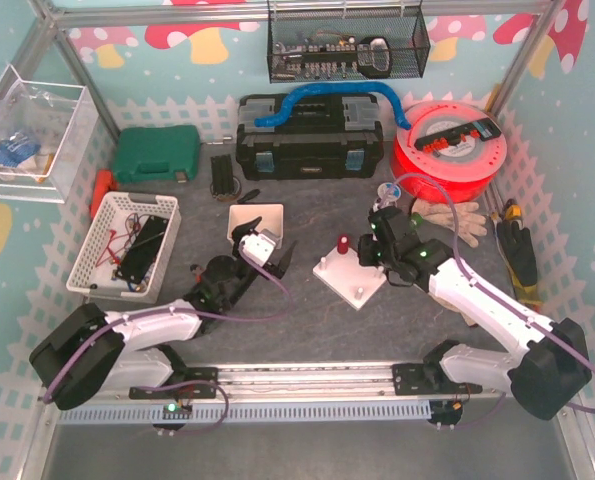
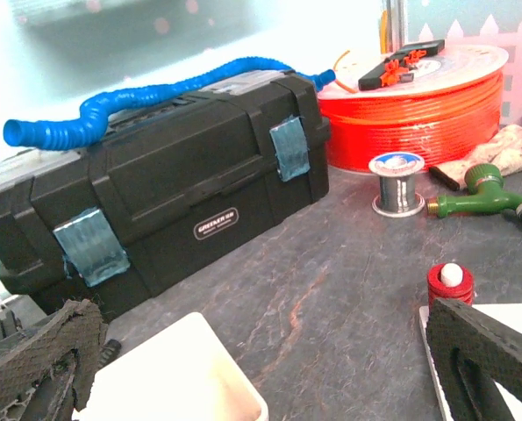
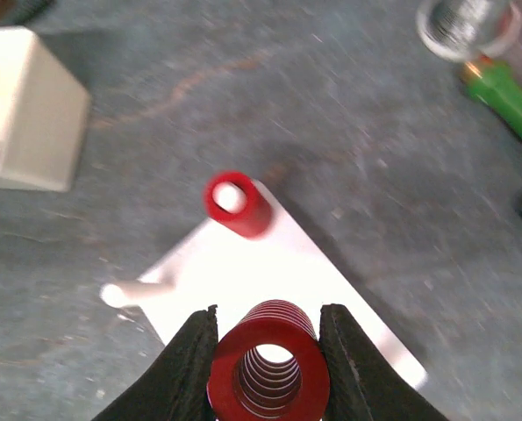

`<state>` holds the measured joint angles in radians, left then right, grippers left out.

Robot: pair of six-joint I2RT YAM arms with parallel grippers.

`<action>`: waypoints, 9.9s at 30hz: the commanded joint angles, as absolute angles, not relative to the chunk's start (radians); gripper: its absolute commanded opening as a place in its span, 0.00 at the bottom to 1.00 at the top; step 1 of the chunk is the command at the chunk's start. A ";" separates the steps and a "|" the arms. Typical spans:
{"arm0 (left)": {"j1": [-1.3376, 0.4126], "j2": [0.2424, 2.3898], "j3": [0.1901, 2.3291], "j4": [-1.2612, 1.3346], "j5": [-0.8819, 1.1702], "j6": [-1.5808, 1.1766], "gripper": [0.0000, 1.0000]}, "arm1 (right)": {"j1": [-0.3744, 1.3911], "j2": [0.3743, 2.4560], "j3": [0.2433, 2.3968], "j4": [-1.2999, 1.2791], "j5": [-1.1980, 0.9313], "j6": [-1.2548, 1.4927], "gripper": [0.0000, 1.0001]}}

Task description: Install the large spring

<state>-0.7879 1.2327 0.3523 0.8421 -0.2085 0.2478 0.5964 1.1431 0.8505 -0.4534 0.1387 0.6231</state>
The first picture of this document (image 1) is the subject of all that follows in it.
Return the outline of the large red spring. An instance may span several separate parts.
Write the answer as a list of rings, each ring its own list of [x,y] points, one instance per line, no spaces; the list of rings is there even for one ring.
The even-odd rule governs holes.
[[[337,241],[337,253],[345,255],[348,253],[350,247],[349,237],[347,235],[340,235]]]

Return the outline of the white plastic parts bin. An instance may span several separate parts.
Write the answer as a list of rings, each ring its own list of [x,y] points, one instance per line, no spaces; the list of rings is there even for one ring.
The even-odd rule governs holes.
[[[235,204],[229,208],[227,239],[233,243],[232,231],[235,227],[261,217],[262,221],[256,227],[261,232],[268,230],[276,237],[277,249],[282,247],[284,234],[284,205],[274,204]]]

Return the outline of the orange handled cutting pliers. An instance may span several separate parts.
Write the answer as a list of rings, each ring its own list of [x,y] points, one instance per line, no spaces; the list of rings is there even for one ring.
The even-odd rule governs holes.
[[[196,278],[200,278],[201,274],[203,272],[203,267],[201,265],[198,264],[192,264],[190,267],[190,272],[191,274],[196,277]]]

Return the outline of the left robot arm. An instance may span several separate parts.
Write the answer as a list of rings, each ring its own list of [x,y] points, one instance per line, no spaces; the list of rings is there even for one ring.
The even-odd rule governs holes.
[[[195,284],[180,299],[129,312],[104,311],[93,302],[73,310],[29,356],[45,388],[42,402],[66,411],[109,389],[173,390],[183,366],[166,344],[232,321],[230,311],[256,279],[279,285],[289,269],[294,250],[274,261],[278,239],[260,230],[260,222],[236,226],[231,254],[194,268]]]

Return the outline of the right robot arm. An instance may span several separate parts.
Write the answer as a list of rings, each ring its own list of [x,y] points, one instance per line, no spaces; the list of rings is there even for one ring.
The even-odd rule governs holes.
[[[453,307],[492,335],[496,352],[446,340],[424,359],[433,387],[450,382],[511,394],[532,416],[552,419],[592,378],[582,327],[553,321],[506,295],[478,275],[446,243],[421,241],[419,217],[395,206],[372,209],[371,231],[358,242],[359,263],[381,266],[392,285],[417,287]]]

